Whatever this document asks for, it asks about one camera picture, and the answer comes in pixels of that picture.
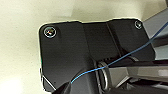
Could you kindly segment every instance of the black panel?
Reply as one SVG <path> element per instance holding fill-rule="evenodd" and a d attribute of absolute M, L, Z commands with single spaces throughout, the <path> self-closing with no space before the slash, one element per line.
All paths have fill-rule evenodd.
<path fill-rule="evenodd" d="M 143 25 L 141 29 L 137 29 L 135 27 L 135 21 L 138 20 L 115 19 L 108 22 L 109 28 L 112 34 L 114 34 L 115 40 L 119 40 L 119 44 L 122 47 L 122 53 L 124 54 L 139 48 L 149 40 Z M 141 51 L 132 54 L 132 56 L 140 61 L 155 60 L 155 52 L 151 44 Z"/>
<path fill-rule="evenodd" d="M 168 0 L 166 0 L 166 4 L 167 4 L 167 7 L 168 7 Z"/>
<path fill-rule="evenodd" d="M 57 31 L 57 35 L 53 38 L 47 38 L 44 35 L 44 29 L 49 26 L 54 27 Z M 83 26 L 79 22 L 42 26 L 40 29 L 40 47 L 42 72 L 56 88 L 70 81 L 81 69 L 94 68 L 93 61 L 89 56 Z M 95 73 L 77 79 L 72 85 L 71 94 L 98 94 Z"/>
<path fill-rule="evenodd" d="M 135 27 L 135 21 L 137 20 L 120 19 L 96 23 L 65 22 L 43 25 L 39 31 L 43 75 L 55 88 L 59 88 L 63 83 L 72 80 L 82 69 L 95 68 L 94 60 L 110 63 L 137 49 L 149 39 L 143 26 L 141 29 Z M 52 29 L 52 35 L 46 37 L 46 27 L 53 27 L 56 35 L 52 36 L 55 34 Z M 155 52 L 149 45 L 132 56 L 140 61 L 153 61 Z M 122 67 L 132 63 L 126 59 L 110 67 Z M 98 84 L 95 72 L 88 73 L 72 84 L 71 94 L 101 94 Z M 46 82 L 44 88 L 49 92 L 54 91 Z"/>
<path fill-rule="evenodd" d="M 109 29 L 105 22 L 83 24 L 91 56 L 95 60 L 119 57 Z"/>

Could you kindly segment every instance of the blue wire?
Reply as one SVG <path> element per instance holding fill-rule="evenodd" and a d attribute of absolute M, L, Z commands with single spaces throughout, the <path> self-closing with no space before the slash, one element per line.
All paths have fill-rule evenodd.
<path fill-rule="evenodd" d="M 80 75 L 78 75 L 76 78 L 74 78 L 74 79 L 71 81 L 71 84 L 72 84 L 76 79 L 78 79 L 79 77 L 81 77 L 81 76 L 84 75 L 84 74 L 87 74 L 87 73 L 90 73 L 90 72 L 93 72 L 93 71 L 97 71 L 97 70 L 100 70 L 100 69 L 104 69 L 105 67 L 108 67 L 108 66 L 110 66 L 111 64 L 114 64 L 114 63 L 116 63 L 116 62 L 122 60 L 123 58 L 125 58 L 125 57 L 127 57 L 127 56 L 129 56 L 129 55 L 131 55 L 131 54 L 133 54 L 133 53 L 135 53 L 135 52 L 137 52 L 137 51 L 139 51 L 139 50 L 145 48 L 146 46 L 148 46 L 148 45 L 156 38 L 157 35 L 159 35 L 159 33 L 160 33 L 167 25 L 168 25 L 168 22 L 167 22 L 147 43 L 145 43 L 145 44 L 142 45 L 141 47 L 139 47 L 139 48 L 137 48 L 136 50 L 134 50 L 134 51 L 132 51 L 132 52 L 130 52 L 130 53 L 128 53 L 128 54 L 126 54 L 126 55 L 120 57 L 119 59 L 117 59 L 117 60 L 111 62 L 110 64 L 108 64 L 108 65 L 106 65 L 106 66 L 104 66 L 104 67 L 96 68 L 96 69 L 89 70 L 89 71 L 86 71 L 86 72 L 81 73 Z"/>

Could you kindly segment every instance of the gray surface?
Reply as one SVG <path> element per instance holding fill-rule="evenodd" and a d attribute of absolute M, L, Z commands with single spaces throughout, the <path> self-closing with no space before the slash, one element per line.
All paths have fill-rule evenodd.
<path fill-rule="evenodd" d="M 168 59 L 168 45 L 154 48 L 156 52 L 156 60 Z"/>
<path fill-rule="evenodd" d="M 151 38 L 166 22 L 168 21 L 168 8 L 145 20 L 143 25 L 147 31 L 149 38 Z M 168 35 L 168 27 L 166 27 L 159 35 Z"/>

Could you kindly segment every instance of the cable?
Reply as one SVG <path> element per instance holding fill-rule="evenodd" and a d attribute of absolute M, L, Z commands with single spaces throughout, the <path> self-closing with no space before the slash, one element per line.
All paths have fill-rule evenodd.
<path fill-rule="evenodd" d="M 132 51 L 132 52 L 130 52 L 130 53 L 128 53 L 128 54 L 126 54 L 126 55 L 120 57 L 119 59 L 117 59 L 117 60 L 111 62 L 110 64 L 108 64 L 108 65 L 106 65 L 106 66 L 104 66 L 104 67 L 92 69 L 92 70 L 86 71 L 86 72 L 84 72 L 84 73 L 78 75 L 76 78 L 74 78 L 74 79 L 71 81 L 71 84 L 72 84 L 76 79 L 78 79 L 79 77 L 81 77 L 81 76 L 84 75 L 84 74 L 87 74 L 87 73 L 90 73 L 90 72 L 93 72 L 93 71 L 97 71 L 97 70 L 100 70 L 100 69 L 104 69 L 105 67 L 108 67 L 108 66 L 110 66 L 111 64 L 114 64 L 114 63 L 116 63 L 116 62 L 122 60 L 123 58 L 125 58 L 125 57 L 127 57 L 127 56 L 129 56 L 129 55 L 131 55 L 131 54 L 133 54 L 133 53 L 135 53 L 135 52 L 137 52 L 137 51 L 139 51 L 139 50 L 145 48 L 146 46 L 148 46 L 148 45 L 156 38 L 157 35 L 159 35 L 159 33 L 160 33 L 167 25 L 168 25 L 168 22 L 167 22 L 166 24 L 164 24 L 163 27 L 162 27 L 147 43 L 145 43 L 145 44 L 142 45 L 141 47 L 139 47 L 139 48 L 137 48 L 136 50 L 134 50 L 134 51 Z"/>

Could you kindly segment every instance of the screw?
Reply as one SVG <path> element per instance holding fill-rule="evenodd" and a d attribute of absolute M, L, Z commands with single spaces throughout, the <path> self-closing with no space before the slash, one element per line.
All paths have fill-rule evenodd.
<path fill-rule="evenodd" d="M 141 29 L 142 28 L 142 23 L 140 21 L 135 21 L 135 27 L 137 29 Z"/>
<path fill-rule="evenodd" d="M 52 37 L 54 37 L 55 35 L 56 35 L 56 30 L 55 30 L 55 28 L 54 27 L 46 27 L 45 29 L 44 29 L 44 35 L 46 36 L 46 37 L 48 37 L 48 38 L 52 38 Z"/>

